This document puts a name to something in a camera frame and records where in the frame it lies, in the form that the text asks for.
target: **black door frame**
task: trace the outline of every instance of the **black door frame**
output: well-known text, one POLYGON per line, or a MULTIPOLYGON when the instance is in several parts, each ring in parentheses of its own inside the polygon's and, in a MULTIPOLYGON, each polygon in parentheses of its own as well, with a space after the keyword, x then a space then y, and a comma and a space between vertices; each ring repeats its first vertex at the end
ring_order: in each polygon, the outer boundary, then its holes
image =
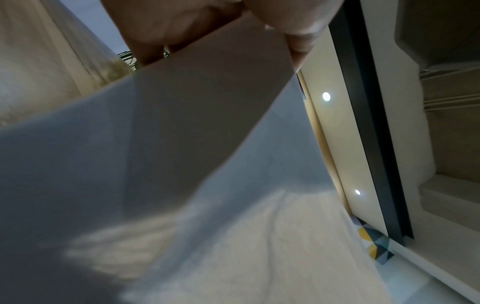
POLYGON ((360 0, 346 0, 329 28, 388 235, 404 245, 414 235, 360 0))

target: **recessed light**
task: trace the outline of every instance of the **recessed light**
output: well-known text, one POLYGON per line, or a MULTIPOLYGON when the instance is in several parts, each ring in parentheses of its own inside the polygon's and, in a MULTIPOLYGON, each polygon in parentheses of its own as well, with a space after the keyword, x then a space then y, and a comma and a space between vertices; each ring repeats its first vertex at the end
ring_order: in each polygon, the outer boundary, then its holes
POLYGON ((332 98, 332 97, 330 96, 330 93, 329 93, 329 92, 325 92, 325 93, 323 93, 321 96, 322 96, 323 100, 325 100, 325 101, 330 101, 330 99, 332 98))

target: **geometric tile floor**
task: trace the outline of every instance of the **geometric tile floor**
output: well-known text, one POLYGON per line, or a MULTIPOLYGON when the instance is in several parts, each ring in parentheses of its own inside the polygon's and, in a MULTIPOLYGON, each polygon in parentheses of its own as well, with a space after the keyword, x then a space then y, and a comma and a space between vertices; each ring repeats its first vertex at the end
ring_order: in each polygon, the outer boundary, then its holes
POLYGON ((360 235, 363 246, 372 259, 383 265, 394 256, 388 251, 390 239, 387 236, 356 216, 352 215, 350 218, 360 235))

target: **yellow tile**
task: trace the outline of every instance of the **yellow tile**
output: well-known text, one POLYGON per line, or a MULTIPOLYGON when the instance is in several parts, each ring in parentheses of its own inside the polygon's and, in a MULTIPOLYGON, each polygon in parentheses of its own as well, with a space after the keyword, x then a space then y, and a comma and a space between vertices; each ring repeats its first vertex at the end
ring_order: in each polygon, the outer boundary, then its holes
POLYGON ((367 233, 367 231, 365 230, 365 228, 360 228, 358 230, 358 234, 360 235, 360 237, 364 240, 367 240, 367 241, 370 241, 370 242, 373 242, 372 241, 372 238, 369 236, 369 234, 367 233))
POLYGON ((377 246, 375 244, 370 245, 369 248, 367 248, 368 255, 372 258, 375 259, 377 257, 377 246))

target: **hand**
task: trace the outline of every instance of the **hand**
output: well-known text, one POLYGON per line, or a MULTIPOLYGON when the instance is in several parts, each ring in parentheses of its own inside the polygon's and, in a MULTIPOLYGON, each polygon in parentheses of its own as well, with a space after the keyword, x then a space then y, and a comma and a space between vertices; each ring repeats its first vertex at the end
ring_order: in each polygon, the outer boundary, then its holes
POLYGON ((343 0, 101 0, 142 65, 178 51, 250 10, 285 34, 299 68, 343 0))

